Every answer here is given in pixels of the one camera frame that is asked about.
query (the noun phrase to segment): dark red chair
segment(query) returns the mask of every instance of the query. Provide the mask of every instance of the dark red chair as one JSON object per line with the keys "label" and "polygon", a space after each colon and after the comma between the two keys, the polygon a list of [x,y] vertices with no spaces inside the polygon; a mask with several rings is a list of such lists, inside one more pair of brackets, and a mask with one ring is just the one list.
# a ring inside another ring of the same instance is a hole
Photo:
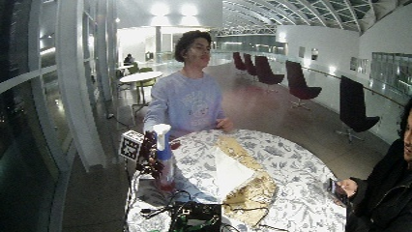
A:
{"label": "dark red chair", "polygon": [[306,104],[302,103],[302,100],[316,98],[320,94],[322,88],[308,86],[300,63],[286,61],[286,72],[288,92],[299,99],[299,102],[292,101],[292,107],[303,107],[311,110]]}
{"label": "dark red chair", "polygon": [[270,92],[270,86],[283,82],[284,74],[274,74],[268,57],[266,56],[255,56],[255,67],[258,80],[268,85],[267,92]]}
{"label": "dark red chair", "polygon": [[340,81],[340,120],[344,129],[336,132],[347,135],[350,142],[352,142],[352,138],[363,140],[354,134],[354,131],[368,131],[380,120],[378,116],[366,116],[363,85],[346,76],[342,76]]}
{"label": "dark red chair", "polygon": [[244,53],[244,64],[246,64],[247,73],[254,76],[254,81],[255,81],[256,67],[254,65],[251,55],[247,53]]}
{"label": "dark red chair", "polygon": [[235,67],[240,71],[246,71],[246,64],[243,61],[242,54],[236,51],[234,52],[234,61],[235,61]]}

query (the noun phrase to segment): bottle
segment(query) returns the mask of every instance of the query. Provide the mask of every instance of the bottle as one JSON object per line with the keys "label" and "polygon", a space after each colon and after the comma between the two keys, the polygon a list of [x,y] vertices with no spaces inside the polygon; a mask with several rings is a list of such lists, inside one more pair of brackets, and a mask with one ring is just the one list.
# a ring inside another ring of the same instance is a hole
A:
{"label": "bottle", "polygon": [[168,145],[168,131],[171,126],[168,124],[159,124],[154,126],[158,139],[158,161],[164,165],[163,174],[156,179],[156,186],[162,191],[174,191],[174,158],[172,151]]}

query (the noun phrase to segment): hand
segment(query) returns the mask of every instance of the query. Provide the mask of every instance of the hand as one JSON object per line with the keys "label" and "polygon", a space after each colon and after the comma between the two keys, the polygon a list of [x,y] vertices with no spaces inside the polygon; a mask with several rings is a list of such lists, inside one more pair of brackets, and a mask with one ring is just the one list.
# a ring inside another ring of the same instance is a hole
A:
{"label": "hand", "polygon": [[354,180],[346,179],[338,182],[338,185],[347,193],[348,197],[352,197],[356,194],[358,184]]}
{"label": "hand", "polygon": [[216,119],[216,128],[230,132],[234,129],[234,123],[230,118]]}

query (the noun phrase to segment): table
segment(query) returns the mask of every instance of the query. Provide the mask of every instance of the table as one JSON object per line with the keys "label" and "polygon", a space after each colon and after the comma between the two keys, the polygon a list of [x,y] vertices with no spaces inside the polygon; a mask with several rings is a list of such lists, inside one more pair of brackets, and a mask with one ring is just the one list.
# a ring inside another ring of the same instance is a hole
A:
{"label": "table", "polygon": [[[179,138],[180,147],[174,151],[176,158],[176,187],[196,196],[196,201],[215,203],[218,186],[214,182],[214,157],[210,150],[222,130],[194,132]],[[279,190],[275,203],[262,224],[287,231],[344,231],[346,208],[338,206],[330,197],[324,183],[334,178],[331,170],[320,159],[300,145],[268,133],[236,130],[231,134],[250,155],[260,162],[275,179]],[[162,213],[151,219],[140,210],[160,207],[167,196],[154,187],[154,180],[132,178],[131,209],[128,226],[131,231],[168,231],[170,216]],[[240,231],[255,231],[239,221],[226,218]],[[256,231],[278,231],[262,227]]]}
{"label": "table", "polygon": [[138,112],[144,106],[148,106],[148,102],[146,101],[146,98],[144,98],[143,81],[155,79],[160,77],[163,74],[164,74],[163,72],[139,72],[139,73],[127,75],[120,78],[122,83],[140,82],[140,90],[138,90],[138,94],[140,95],[142,93],[143,101],[140,103],[140,98],[139,98],[139,102],[132,105],[132,107],[139,106],[139,109],[135,112]]}
{"label": "table", "polygon": [[124,65],[116,68],[118,71],[122,72],[122,75],[126,75],[126,69],[131,68],[132,65]]}

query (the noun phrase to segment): floor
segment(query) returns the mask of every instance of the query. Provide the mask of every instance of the floor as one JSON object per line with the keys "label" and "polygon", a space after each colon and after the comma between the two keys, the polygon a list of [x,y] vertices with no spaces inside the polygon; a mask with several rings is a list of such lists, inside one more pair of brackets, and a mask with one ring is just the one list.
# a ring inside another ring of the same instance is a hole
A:
{"label": "floor", "polygon": [[[220,83],[224,110],[236,128],[264,131],[300,144],[323,160],[340,179],[368,176],[390,148],[379,137],[364,132],[360,134],[364,141],[350,143],[348,138],[335,132],[342,129],[336,112],[314,101],[307,101],[311,111],[291,108],[290,101],[296,101],[296,98],[284,86],[272,87],[278,92],[267,92],[266,85],[236,71],[231,60],[214,60],[211,63],[206,72]],[[180,68],[182,65],[175,63],[154,66],[155,71],[166,75]],[[134,88],[122,91],[104,113],[107,117],[99,130],[104,134],[103,145],[112,151],[107,168],[98,167],[87,172],[79,157],[75,158],[64,206],[64,232],[123,231],[128,175],[124,161],[116,156],[116,146],[123,132],[142,132],[146,108],[132,116],[135,96]]]}

